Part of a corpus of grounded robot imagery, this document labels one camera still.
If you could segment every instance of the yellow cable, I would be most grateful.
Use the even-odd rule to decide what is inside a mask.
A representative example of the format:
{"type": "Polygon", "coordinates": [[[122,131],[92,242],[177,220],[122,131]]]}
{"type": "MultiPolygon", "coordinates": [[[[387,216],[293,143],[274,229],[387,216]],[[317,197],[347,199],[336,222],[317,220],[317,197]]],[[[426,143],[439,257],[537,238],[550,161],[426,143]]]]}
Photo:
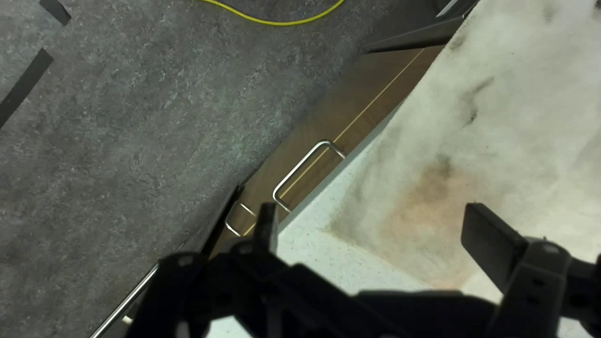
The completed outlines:
{"type": "Polygon", "coordinates": [[[327,8],[325,11],[314,15],[314,17],[306,17],[306,19],[299,19],[299,21],[267,21],[267,19],[261,19],[261,17],[254,17],[254,15],[248,15],[237,8],[231,8],[227,4],[223,4],[222,0],[205,0],[207,4],[212,4],[212,6],[218,6],[222,8],[223,11],[235,15],[235,17],[240,17],[244,21],[250,21],[254,24],[263,24],[263,26],[302,26],[302,24],[310,24],[310,23],[316,23],[331,13],[334,13],[342,4],[344,0],[336,0],[336,4],[332,4],[331,8],[327,8]]]}

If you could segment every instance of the black strap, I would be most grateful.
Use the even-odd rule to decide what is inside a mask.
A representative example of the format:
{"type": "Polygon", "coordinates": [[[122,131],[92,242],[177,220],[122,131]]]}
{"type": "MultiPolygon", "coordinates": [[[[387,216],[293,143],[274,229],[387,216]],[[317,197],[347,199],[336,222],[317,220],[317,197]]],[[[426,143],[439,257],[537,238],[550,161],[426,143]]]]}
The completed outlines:
{"type": "Polygon", "coordinates": [[[47,9],[62,26],[71,21],[69,11],[58,0],[39,0],[39,6],[47,9]]]}
{"type": "Polygon", "coordinates": [[[45,49],[39,49],[32,64],[24,69],[24,73],[19,77],[15,86],[0,101],[0,128],[19,109],[23,100],[34,90],[34,86],[38,85],[41,75],[49,69],[53,60],[54,58],[45,49]]]}

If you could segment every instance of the gray carpet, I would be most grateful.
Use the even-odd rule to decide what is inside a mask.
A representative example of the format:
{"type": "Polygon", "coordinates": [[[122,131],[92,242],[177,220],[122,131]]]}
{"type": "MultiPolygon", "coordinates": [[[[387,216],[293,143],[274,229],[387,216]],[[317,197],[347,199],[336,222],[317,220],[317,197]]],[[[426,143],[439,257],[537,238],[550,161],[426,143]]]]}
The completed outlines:
{"type": "MultiPolygon", "coordinates": [[[[284,19],[323,8],[239,4],[284,19]]],[[[0,0],[0,100],[41,47],[54,56],[0,128],[4,338],[88,336],[158,257],[199,248],[231,188],[408,0],[349,0],[287,30],[192,0],[64,6],[66,26],[0,0]]]]}

